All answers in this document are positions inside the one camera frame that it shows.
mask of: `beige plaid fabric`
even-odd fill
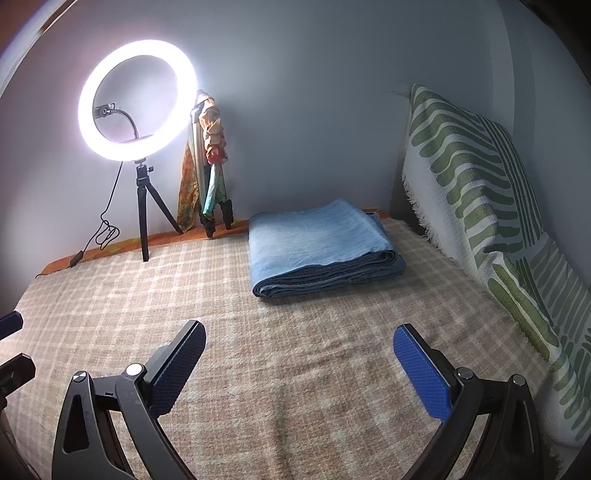
[[[0,361],[26,352],[37,366],[8,398],[22,454],[49,479],[71,375],[145,362],[193,318],[206,327],[206,349],[160,423],[200,479],[401,478],[438,426],[392,352],[403,322],[455,366],[494,380],[520,372],[536,392],[547,366],[515,322],[405,224],[384,226],[408,264],[403,275],[292,299],[252,295],[245,235],[38,278],[18,305],[24,329],[0,343]],[[136,476],[148,478],[113,416]]]

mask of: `gray wall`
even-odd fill
[[[515,79],[513,138],[544,226],[591,283],[591,86],[555,33],[523,4],[499,0]]]
[[[87,148],[76,107],[86,77],[115,48],[158,38],[190,57],[200,87],[222,110],[237,218],[335,197],[388,210],[408,115],[407,99],[395,92],[419,82],[491,114],[480,7],[473,0],[76,3],[0,98],[0,310],[98,227],[118,164]],[[146,134],[168,111],[173,81],[149,60],[132,66],[122,65],[100,95],[129,110]],[[127,135],[107,124],[116,121],[105,119],[106,134]],[[152,182],[174,212],[184,142],[180,135],[150,158]],[[125,164],[107,215],[121,238],[138,236],[136,202],[134,166]],[[153,203],[148,210],[150,233],[170,229]]]

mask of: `mattress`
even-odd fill
[[[392,352],[400,323],[481,378],[523,374],[535,395],[548,366],[517,324],[404,223],[383,223],[406,260],[403,275],[293,299],[253,296],[246,235],[153,248],[148,263],[126,252],[36,279],[17,307],[23,330],[0,344],[0,361],[25,352],[37,366],[8,397],[22,455],[50,478],[72,374],[145,362],[187,319],[205,325],[206,349],[160,423],[200,479],[401,478],[439,422]],[[136,476],[149,478],[121,415],[113,418]]]

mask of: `ring light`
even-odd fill
[[[140,55],[164,60],[177,78],[177,101],[162,127],[152,136],[126,143],[115,143],[97,129],[93,117],[96,91],[107,74],[120,63]],[[140,40],[124,45],[100,62],[88,77],[78,104],[80,132],[88,146],[102,157],[117,161],[145,158],[165,147],[187,128],[197,95],[197,78],[191,61],[177,47],[160,40]]]

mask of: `pillow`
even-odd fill
[[[431,241],[551,364],[537,398],[546,432],[581,446],[591,430],[591,294],[544,231],[507,131],[415,85],[402,179]]]

